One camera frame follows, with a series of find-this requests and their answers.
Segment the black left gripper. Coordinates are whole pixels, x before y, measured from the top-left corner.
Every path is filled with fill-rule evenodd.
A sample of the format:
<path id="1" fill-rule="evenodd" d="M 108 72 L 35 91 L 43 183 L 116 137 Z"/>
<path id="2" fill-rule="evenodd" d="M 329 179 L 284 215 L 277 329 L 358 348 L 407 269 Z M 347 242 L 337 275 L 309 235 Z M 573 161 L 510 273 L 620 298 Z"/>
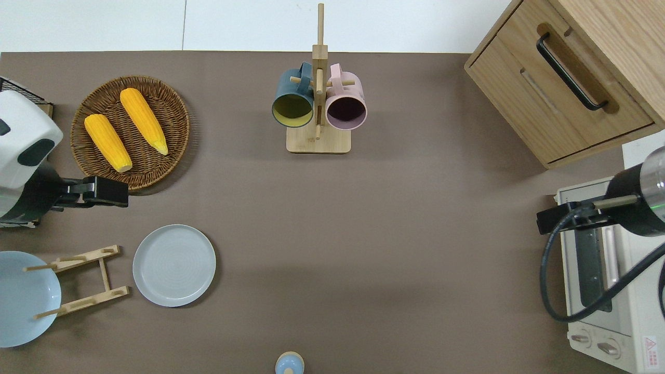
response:
<path id="1" fill-rule="evenodd" d="M 83 202 L 92 205 L 128 207 L 129 186 L 125 182 L 105 177 L 86 177 L 82 180 Z"/>

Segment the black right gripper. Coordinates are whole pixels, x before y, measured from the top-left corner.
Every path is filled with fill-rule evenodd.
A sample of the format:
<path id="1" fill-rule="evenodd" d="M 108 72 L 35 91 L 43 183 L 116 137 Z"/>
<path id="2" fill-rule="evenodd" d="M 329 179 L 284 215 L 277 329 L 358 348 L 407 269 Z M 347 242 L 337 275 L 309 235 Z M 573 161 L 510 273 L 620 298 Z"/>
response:
<path id="1" fill-rule="evenodd" d="M 539 234 L 551 234 L 556 225 L 571 211 L 577 213 L 563 224 L 561 231 L 582 230 L 590 228 L 594 223 L 591 216 L 595 216 L 598 210 L 593 203 L 589 202 L 565 202 L 547 210 L 537 213 L 537 227 Z"/>

